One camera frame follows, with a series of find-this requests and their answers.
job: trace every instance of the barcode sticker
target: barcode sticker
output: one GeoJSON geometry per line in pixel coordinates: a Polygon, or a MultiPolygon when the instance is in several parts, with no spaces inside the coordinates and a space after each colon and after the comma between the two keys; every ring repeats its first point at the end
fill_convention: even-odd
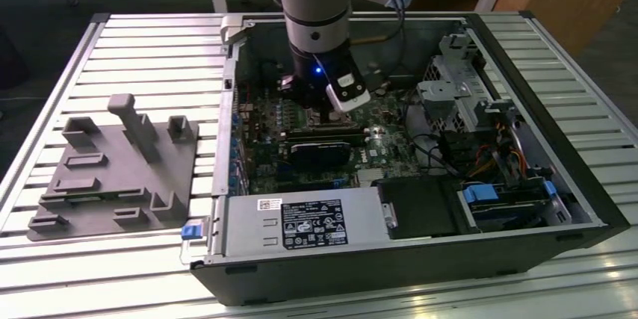
{"type": "Polygon", "coordinates": [[[257,201],[257,211],[269,211],[271,209],[281,209],[281,199],[268,198],[257,201]]]}

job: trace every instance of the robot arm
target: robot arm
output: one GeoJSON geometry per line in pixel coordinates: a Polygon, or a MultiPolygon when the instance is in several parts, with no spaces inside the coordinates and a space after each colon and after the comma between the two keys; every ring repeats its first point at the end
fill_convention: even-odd
{"type": "Polygon", "coordinates": [[[349,53],[349,0],[281,0],[281,5],[293,56],[293,74],[283,79],[281,92],[305,107],[351,111],[369,93],[349,53]]]}

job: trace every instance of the slotted metal table surface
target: slotted metal table surface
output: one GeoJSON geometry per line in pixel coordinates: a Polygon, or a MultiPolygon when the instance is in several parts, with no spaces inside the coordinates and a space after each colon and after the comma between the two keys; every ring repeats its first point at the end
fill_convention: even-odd
{"type": "Polygon", "coordinates": [[[133,93],[136,109],[152,121],[172,114],[199,121],[191,216],[211,212],[225,62],[221,15],[113,15],[91,23],[0,185],[0,318],[638,317],[636,130],[534,19],[518,13],[482,18],[634,225],[630,230],[523,274],[239,308],[217,304],[188,273],[189,258],[204,246],[184,251],[177,229],[29,242],[26,224],[65,145],[61,126],[74,116],[116,123],[104,110],[112,93],[133,93]]]}

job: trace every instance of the blue tab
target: blue tab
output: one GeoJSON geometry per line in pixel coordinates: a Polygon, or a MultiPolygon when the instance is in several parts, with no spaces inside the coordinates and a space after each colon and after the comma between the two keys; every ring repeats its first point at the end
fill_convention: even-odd
{"type": "Polygon", "coordinates": [[[463,196],[467,203],[495,201],[498,199],[498,193],[492,185],[471,185],[463,190],[463,196]]]}
{"type": "Polygon", "coordinates": [[[554,197],[558,195],[556,188],[554,186],[554,183],[551,181],[544,181],[543,182],[543,187],[546,188],[547,194],[550,197],[554,197]]]}
{"type": "Polygon", "coordinates": [[[200,239],[203,237],[203,224],[195,224],[181,227],[181,239],[189,241],[191,239],[200,239]]]}
{"type": "Polygon", "coordinates": [[[476,200],[475,194],[470,187],[463,190],[463,197],[466,197],[467,203],[472,203],[476,200]]]}

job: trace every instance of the power supply label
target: power supply label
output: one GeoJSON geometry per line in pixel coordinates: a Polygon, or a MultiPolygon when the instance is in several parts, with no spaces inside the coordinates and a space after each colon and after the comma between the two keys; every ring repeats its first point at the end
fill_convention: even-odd
{"type": "Polygon", "coordinates": [[[348,244],[340,199],[281,203],[281,231],[287,250],[348,244]]]}

